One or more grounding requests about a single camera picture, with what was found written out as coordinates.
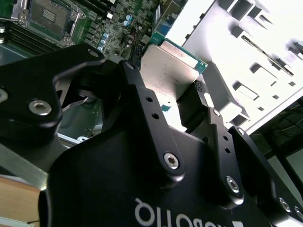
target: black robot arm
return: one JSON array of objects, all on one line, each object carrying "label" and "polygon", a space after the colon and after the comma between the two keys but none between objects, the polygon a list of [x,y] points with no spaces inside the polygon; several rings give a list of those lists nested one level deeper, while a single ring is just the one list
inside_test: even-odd
[{"label": "black robot arm", "polygon": [[[0,166],[41,189],[42,227],[292,227],[303,208],[249,136],[193,83],[168,126],[129,61],[86,44],[0,67]],[[62,112],[102,100],[103,128],[66,151]]]}]

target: robot logo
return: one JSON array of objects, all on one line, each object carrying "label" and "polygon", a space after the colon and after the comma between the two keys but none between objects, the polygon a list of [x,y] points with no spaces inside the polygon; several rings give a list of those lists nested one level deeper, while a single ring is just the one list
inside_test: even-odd
[{"label": "robot logo", "polygon": [[[152,226],[155,222],[155,219],[157,219],[157,227],[172,227],[174,223],[172,223],[171,213],[170,210],[166,210],[166,216],[167,216],[167,224],[162,225],[162,219],[161,219],[161,208],[156,208],[156,215],[153,210],[153,208],[145,202],[142,202],[140,199],[136,198],[135,201],[138,203],[138,205],[135,208],[134,215],[136,217],[137,222],[144,227]],[[144,217],[142,218],[140,215],[140,210],[145,209],[147,210],[149,215],[148,218]],[[187,222],[188,227],[224,227],[220,225],[216,225],[210,221],[205,222],[205,225],[203,226],[203,222],[201,219],[195,218],[193,221],[186,216],[185,214],[178,214],[175,221],[175,226],[181,227],[181,220],[184,220],[182,223]],[[233,221],[232,222],[234,227],[243,227],[243,223],[240,221]]]}]

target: wooden surface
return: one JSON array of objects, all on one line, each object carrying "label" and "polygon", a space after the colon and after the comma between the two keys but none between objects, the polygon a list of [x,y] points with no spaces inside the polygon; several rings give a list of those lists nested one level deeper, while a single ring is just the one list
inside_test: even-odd
[{"label": "wooden surface", "polygon": [[0,177],[0,217],[23,222],[39,220],[39,193],[34,187]]}]

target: green pcb edge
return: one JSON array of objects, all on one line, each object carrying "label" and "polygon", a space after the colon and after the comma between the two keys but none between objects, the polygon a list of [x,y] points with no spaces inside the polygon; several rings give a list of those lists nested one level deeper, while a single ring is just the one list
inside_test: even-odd
[{"label": "green pcb edge", "polygon": [[160,46],[164,41],[168,41],[170,44],[174,45],[175,47],[177,47],[179,50],[183,51],[184,53],[188,54],[190,57],[196,59],[198,61],[197,65],[195,66],[195,69],[199,72],[199,74],[201,74],[206,67],[208,66],[204,61],[196,58],[195,56],[193,56],[191,53],[189,53],[188,51],[184,50],[182,47],[176,45],[174,42],[172,42],[171,40],[165,38],[163,35],[161,35],[158,32],[154,32],[151,36],[151,39],[148,42],[148,45],[150,44],[156,44],[158,46]]}]

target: motherboard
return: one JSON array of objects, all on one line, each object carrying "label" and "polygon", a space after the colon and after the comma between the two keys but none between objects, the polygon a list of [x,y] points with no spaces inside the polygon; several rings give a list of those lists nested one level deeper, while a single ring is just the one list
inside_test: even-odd
[{"label": "motherboard", "polygon": [[35,56],[88,43],[129,58],[152,35],[159,0],[1,0],[0,43]]}]

